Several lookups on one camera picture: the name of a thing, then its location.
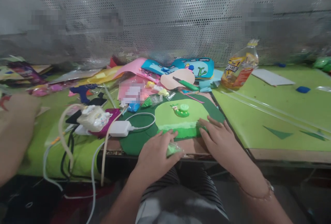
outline glue gun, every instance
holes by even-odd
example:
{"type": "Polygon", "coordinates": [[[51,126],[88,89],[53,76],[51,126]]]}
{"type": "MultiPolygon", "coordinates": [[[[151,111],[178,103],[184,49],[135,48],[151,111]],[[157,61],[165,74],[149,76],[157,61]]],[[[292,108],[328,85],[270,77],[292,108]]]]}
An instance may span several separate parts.
{"type": "Polygon", "coordinates": [[[86,97],[86,92],[89,90],[89,89],[95,89],[97,87],[96,84],[85,84],[85,85],[81,85],[81,86],[78,86],[78,87],[71,87],[70,88],[70,91],[72,93],[78,93],[79,96],[80,96],[80,101],[81,103],[89,103],[90,100],[87,99],[86,97]]]}

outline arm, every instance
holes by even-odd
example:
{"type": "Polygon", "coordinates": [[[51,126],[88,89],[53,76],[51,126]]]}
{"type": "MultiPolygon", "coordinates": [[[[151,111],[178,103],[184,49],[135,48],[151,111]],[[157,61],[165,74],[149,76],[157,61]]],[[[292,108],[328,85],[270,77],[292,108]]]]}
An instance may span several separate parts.
{"type": "Polygon", "coordinates": [[[33,135],[40,100],[16,94],[4,104],[8,111],[0,113],[0,186],[16,175],[33,135]]]}
{"type": "Polygon", "coordinates": [[[184,155],[176,153],[166,158],[168,145],[177,134],[177,131],[173,134],[172,130],[164,135],[160,132],[145,143],[135,169],[102,224],[135,223],[144,191],[163,177],[184,155]]]}
{"type": "Polygon", "coordinates": [[[200,128],[206,146],[217,162],[238,181],[245,201],[258,223],[292,224],[259,168],[236,141],[226,121],[224,124],[208,117],[199,122],[209,133],[200,128]]]}

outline green utility knife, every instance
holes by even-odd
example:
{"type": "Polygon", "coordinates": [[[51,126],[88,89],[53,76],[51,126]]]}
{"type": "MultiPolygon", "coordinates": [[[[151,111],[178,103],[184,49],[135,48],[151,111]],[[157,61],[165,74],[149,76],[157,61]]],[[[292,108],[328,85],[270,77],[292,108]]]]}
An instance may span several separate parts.
{"type": "Polygon", "coordinates": [[[198,91],[200,88],[190,84],[189,82],[186,82],[185,80],[180,80],[178,78],[172,77],[174,80],[176,80],[178,83],[184,85],[186,88],[190,89],[191,91],[198,91]]]}

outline left hand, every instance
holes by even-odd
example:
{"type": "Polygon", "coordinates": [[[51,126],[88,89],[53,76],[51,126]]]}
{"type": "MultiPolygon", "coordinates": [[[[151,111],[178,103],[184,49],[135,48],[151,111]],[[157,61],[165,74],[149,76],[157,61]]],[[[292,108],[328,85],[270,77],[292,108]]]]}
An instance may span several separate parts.
{"type": "Polygon", "coordinates": [[[169,130],[162,135],[162,131],[150,138],[143,146],[137,165],[130,177],[136,183],[147,188],[163,177],[183,156],[183,152],[166,157],[168,145],[178,135],[178,131],[169,130]]]}

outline bracelet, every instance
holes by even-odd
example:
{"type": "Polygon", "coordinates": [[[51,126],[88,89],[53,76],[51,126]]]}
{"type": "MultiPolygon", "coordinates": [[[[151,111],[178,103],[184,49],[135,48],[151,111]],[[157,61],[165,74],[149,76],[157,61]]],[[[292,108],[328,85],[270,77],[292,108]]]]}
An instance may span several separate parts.
{"type": "Polygon", "coordinates": [[[253,198],[253,199],[256,199],[256,200],[263,200],[263,201],[270,201],[271,200],[271,197],[274,193],[274,187],[271,185],[271,183],[265,179],[265,181],[267,182],[268,184],[268,192],[263,196],[263,197],[256,197],[256,196],[252,196],[251,194],[247,193],[243,188],[242,186],[239,184],[239,188],[249,197],[253,198]]]}

